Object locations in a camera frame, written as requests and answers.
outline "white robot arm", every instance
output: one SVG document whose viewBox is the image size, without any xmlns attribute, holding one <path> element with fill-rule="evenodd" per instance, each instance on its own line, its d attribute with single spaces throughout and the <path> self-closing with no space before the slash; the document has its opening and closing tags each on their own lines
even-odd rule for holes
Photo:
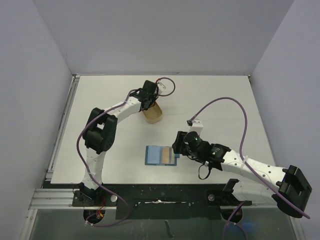
<svg viewBox="0 0 320 240">
<path fill-rule="evenodd" d="M 111 110 L 101 119 L 99 118 L 100 121 L 93 124 L 93 126 L 84 133 L 86 163 L 90 169 L 90 174 L 98 183 L 102 184 L 104 159 L 107 150 L 114 143 L 117 124 L 132 114 L 150 108 L 165 89 L 166 87 L 161 82 L 154 83 L 148 80 L 145 81 L 143 87 L 132 93 L 123 106 Z M 98 108 L 93 109 L 88 122 L 101 113 L 121 104 L 123 104 L 123 102 L 105 108 L 104 110 Z M 86 196 L 94 198 L 94 191 L 98 187 L 99 186 L 91 179 L 89 173 L 85 171 L 80 185 L 82 192 Z"/>
<path fill-rule="evenodd" d="M 179 131 L 172 145 L 175 154 L 188 156 L 190 159 L 209 168 L 243 176 L 254 182 L 241 182 L 233 179 L 232 195 L 238 201 L 252 201 L 255 204 L 277 205 L 286 214 L 301 218 L 301 214 L 269 189 L 246 165 L 246 162 L 266 182 L 278 190 L 287 200 L 302 211 L 305 209 L 312 188 L 301 170 L 295 166 L 288 169 L 264 164 L 248 158 L 241 159 L 240 154 L 221 144 L 210 144 L 200 138 L 203 124 L 194 119 L 188 132 Z"/>
</svg>

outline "black bracket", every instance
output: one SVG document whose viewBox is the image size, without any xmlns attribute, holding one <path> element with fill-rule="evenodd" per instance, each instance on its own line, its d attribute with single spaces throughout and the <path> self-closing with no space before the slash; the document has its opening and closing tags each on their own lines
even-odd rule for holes
<svg viewBox="0 0 320 240">
<path fill-rule="evenodd" d="M 111 201 L 112 194 L 106 192 L 101 187 L 96 190 L 87 188 L 83 182 L 79 184 L 79 190 L 74 192 L 72 206 L 73 207 L 97 207 L 101 206 L 104 201 L 104 207 L 114 207 L 117 205 L 116 201 Z"/>
<path fill-rule="evenodd" d="M 210 144 L 203 141 L 195 132 L 178 131 L 176 139 L 172 144 L 172 149 L 175 154 L 188 156 L 190 159 L 205 164 L 209 168 L 214 168 L 222 171 L 221 163 L 223 163 L 226 152 L 231 149 L 221 144 Z"/>
<path fill-rule="evenodd" d="M 191 126 L 192 126 L 192 121 L 191 121 L 191 120 L 187 120 L 187 121 L 186 121 L 186 124 L 188 124 L 188 126 L 191 127 Z"/>
<path fill-rule="evenodd" d="M 94 108 L 91 111 L 87 124 L 94 118 L 102 114 L 104 110 Z M 104 114 L 99 117 L 89 128 L 84 132 L 83 139 L 87 148 L 91 148 L 96 151 L 97 154 L 108 151 L 114 144 L 116 137 L 118 119 L 114 115 Z"/>
<path fill-rule="evenodd" d="M 296 166 L 290 165 L 289 169 L 283 169 L 283 171 L 285 172 L 283 180 L 276 183 L 279 187 L 278 192 L 297 208 L 304 211 L 312 192 L 309 182 Z M 279 196 L 273 194 L 272 198 L 277 202 L 277 207 L 282 212 L 294 218 L 302 218 L 300 213 L 285 203 Z"/>
<path fill-rule="evenodd" d="M 130 94 L 130 97 L 135 97 L 141 102 L 140 111 L 148 110 L 158 98 L 158 85 L 155 82 L 146 80 L 142 88 Z"/>
</svg>

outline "metal frame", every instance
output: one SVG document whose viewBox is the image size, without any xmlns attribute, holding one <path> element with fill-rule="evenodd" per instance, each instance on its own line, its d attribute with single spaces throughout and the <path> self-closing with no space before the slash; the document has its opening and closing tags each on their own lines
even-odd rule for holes
<svg viewBox="0 0 320 240">
<path fill-rule="evenodd" d="M 304 230 L 299 218 L 290 217 L 293 231 L 297 240 L 306 240 Z"/>
<path fill-rule="evenodd" d="M 76 91 L 77 91 L 77 87 L 78 87 L 78 83 L 79 83 L 79 79 L 80 79 L 80 75 L 73 75 L 72 76 L 72 81 L 71 81 L 71 86 L 69 89 L 69 94 L 68 97 L 66 99 L 66 104 L 63 110 L 63 114 L 62 114 L 62 118 L 61 118 L 61 122 L 60 122 L 60 126 L 59 126 L 59 130 L 58 130 L 58 134 L 57 134 L 57 138 L 54 144 L 54 149 L 52 152 L 52 156 L 50 159 L 50 163 L 48 166 L 48 173 L 53 173 L 53 170 L 55 169 L 55 162 L 56 162 L 56 158 L 57 158 L 57 153 L 59 152 L 60 146 L 61 146 L 61 142 L 62 142 L 62 138 L 63 135 L 65 133 L 65 129 L 66 129 L 66 125 L 68 122 L 68 118 L 69 118 L 69 114 L 71 111 L 71 106 L 72 103 L 74 101 L 75 95 L 76 95 Z"/>
<path fill-rule="evenodd" d="M 72 201 L 74 198 L 73 191 L 78 189 L 36 189 L 34 191 L 30 210 L 38 209 L 97 209 L 97 207 L 74 207 L 72 206 Z M 105 206 L 102 209 L 105 210 L 115 210 L 115 206 Z"/>
<path fill-rule="evenodd" d="M 35 223 L 37 211 L 37 209 L 29 209 L 25 217 L 24 225 L 20 234 L 20 240 L 29 240 L 32 228 Z"/>
</svg>

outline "black cable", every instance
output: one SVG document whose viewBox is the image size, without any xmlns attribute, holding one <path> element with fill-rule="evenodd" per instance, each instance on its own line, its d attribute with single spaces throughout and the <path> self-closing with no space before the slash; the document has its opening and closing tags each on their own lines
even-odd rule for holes
<svg viewBox="0 0 320 240">
<path fill-rule="evenodd" d="M 74 185 L 74 187 L 72 188 L 72 193 L 75 194 L 75 188 L 79 187 L 80 183 Z"/>
<path fill-rule="evenodd" d="M 130 94 L 129 94 L 129 97 L 132 97 L 133 95 L 135 95 L 137 92 L 140 92 L 142 90 L 142 88 L 138 88 L 138 89 L 135 89 L 133 90 Z"/>
<path fill-rule="evenodd" d="M 193 156 L 188 156 L 188 155 L 187 155 L 187 158 L 190 159 L 190 160 L 193 160 L 193 161 L 198 160 L 198 158 L 195 158 Z"/>
<path fill-rule="evenodd" d="M 199 167 L 199 169 L 198 169 L 198 178 L 201 179 L 201 180 L 205 180 L 205 179 L 207 179 L 207 178 L 210 176 L 211 167 L 208 167 L 208 174 L 205 176 L 205 178 L 201 178 L 201 177 L 200 177 L 200 168 L 201 168 L 202 166 L 204 166 L 204 164 L 202 164 L 202 165 Z"/>
</svg>

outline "bolt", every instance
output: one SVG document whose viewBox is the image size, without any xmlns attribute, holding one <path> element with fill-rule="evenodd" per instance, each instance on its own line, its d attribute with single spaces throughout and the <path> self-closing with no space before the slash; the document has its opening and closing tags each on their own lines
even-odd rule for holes
<svg viewBox="0 0 320 240">
<path fill-rule="evenodd" d="M 110 201 L 113 202 L 113 203 L 115 203 L 117 201 L 117 199 L 118 199 L 118 197 L 116 195 L 112 195 L 110 197 Z"/>
<path fill-rule="evenodd" d="M 208 196 L 208 199 L 209 199 L 210 202 L 213 202 L 213 201 L 215 200 L 215 195 L 210 194 L 210 195 Z"/>
</svg>

